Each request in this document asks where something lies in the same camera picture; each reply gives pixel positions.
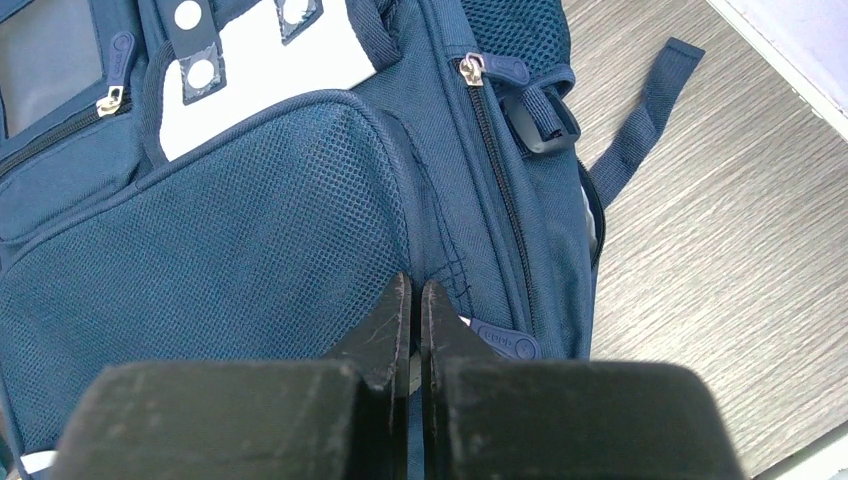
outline bag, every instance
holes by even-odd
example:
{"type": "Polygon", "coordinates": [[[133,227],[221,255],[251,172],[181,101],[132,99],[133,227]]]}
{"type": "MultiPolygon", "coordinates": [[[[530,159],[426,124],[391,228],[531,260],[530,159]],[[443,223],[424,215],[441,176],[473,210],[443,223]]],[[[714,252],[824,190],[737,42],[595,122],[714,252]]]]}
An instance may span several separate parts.
{"type": "Polygon", "coordinates": [[[587,358],[604,208],[703,55],[670,40],[587,171],[559,0],[7,4],[0,373],[29,474],[104,367],[320,356],[398,271],[529,339],[485,338],[505,356],[587,358]]]}

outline white edge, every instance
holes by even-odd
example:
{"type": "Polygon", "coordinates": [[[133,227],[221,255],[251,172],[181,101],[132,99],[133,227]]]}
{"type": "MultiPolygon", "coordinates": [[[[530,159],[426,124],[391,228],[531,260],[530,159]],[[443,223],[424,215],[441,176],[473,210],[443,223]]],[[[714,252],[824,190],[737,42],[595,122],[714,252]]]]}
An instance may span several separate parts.
{"type": "Polygon", "coordinates": [[[798,92],[813,113],[829,123],[848,141],[848,117],[839,106],[821,92],[803,73],[784,57],[728,0],[707,0],[760,55],[798,92]]]}

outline white dot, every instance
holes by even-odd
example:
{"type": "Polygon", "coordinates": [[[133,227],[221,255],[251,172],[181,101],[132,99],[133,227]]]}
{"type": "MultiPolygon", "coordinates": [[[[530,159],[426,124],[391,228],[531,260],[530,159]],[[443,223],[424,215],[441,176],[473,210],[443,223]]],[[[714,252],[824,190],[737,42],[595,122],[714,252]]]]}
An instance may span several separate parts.
{"type": "Polygon", "coordinates": [[[215,66],[209,60],[204,59],[198,60],[189,68],[186,79],[192,88],[200,90],[206,85],[209,85],[209,82],[212,81],[212,77],[214,76],[215,66]]]}
{"type": "Polygon", "coordinates": [[[200,5],[194,0],[186,0],[177,6],[174,11],[174,23],[183,30],[191,30],[200,23],[200,17],[203,16],[203,11],[200,5]]]}
{"type": "Polygon", "coordinates": [[[303,21],[307,10],[309,10],[309,0],[288,0],[283,5],[283,20],[286,23],[297,25],[303,21]]]}

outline zipper pull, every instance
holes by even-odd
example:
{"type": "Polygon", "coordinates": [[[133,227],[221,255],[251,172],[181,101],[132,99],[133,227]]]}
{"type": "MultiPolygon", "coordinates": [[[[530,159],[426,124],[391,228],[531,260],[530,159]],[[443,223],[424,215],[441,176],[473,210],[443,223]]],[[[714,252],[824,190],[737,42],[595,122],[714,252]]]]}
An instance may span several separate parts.
{"type": "Polygon", "coordinates": [[[496,327],[476,318],[459,317],[462,323],[480,336],[498,355],[513,360],[533,360],[539,358],[542,349],[532,335],[496,327]]]}
{"type": "Polygon", "coordinates": [[[106,96],[97,101],[97,115],[114,115],[124,102],[124,90],[129,87],[130,72],[135,60],[135,37],[130,32],[118,32],[109,45],[109,75],[106,96]]]}
{"type": "Polygon", "coordinates": [[[471,87],[483,86],[483,74],[513,87],[530,83],[530,70],[517,57],[469,52],[459,62],[459,73],[471,87]]]}

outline wood grain surface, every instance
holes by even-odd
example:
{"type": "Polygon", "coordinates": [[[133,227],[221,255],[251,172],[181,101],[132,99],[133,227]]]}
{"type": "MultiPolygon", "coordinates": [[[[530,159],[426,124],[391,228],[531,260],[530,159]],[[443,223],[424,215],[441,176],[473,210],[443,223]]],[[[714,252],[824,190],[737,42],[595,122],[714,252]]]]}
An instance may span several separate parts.
{"type": "Polygon", "coordinates": [[[848,144],[703,0],[564,0],[593,163],[669,36],[707,51],[607,212],[593,356],[702,376],[748,473],[848,421],[848,144]]]}

